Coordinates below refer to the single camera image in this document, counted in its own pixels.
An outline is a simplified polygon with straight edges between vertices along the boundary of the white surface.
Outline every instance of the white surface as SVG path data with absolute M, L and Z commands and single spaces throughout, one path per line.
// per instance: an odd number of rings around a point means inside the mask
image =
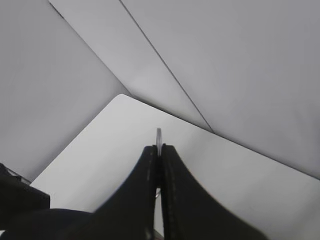
M 319 0 L 123 0 L 216 133 L 320 178 Z
M 127 91 L 47 0 L 1 0 L 0 34 L 0 162 L 33 180 Z
M 32 186 L 51 195 L 52 208 L 92 212 L 122 184 L 143 148 L 155 144 L 156 128 L 212 196 L 270 239 L 319 239 L 318 180 L 125 95 L 111 101 Z
M 50 0 L 138 99 L 209 130 L 118 0 Z

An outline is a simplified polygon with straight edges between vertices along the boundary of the black object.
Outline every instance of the black object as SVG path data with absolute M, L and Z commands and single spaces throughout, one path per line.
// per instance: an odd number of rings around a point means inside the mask
M 108 201 L 93 214 L 77 213 L 81 217 L 71 217 L 53 230 L 47 227 L 46 231 L 54 236 L 48 239 L 153 240 L 157 187 L 161 188 L 166 240 L 266 240 L 262 233 L 214 200 L 191 175 L 175 148 L 165 144 L 161 156 L 156 146 L 145 147 L 131 174 Z M 24 215 L 18 225 L 26 222 L 23 219 L 28 219 L 29 224 L 43 223 L 39 220 L 41 215 Z M 34 235 L 37 231 L 33 236 L 10 238 L 17 231 L 10 227 L 4 240 L 40 239 Z
M 0 163 L 0 230 L 20 214 L 50 208 L 50 196 L 13 176 Z

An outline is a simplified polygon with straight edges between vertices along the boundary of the white tabletop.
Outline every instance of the white tabletop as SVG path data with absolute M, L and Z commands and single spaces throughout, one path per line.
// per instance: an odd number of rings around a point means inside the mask
M 118 95 L 31 184 L 51 208 L 93 212 L 129 175 L 145 146 L 174 145 L 202 186 L 272 240 L 318 240 L 320 182 L 125 95 Z M 155 229 L 161 230 L 156 206 Z

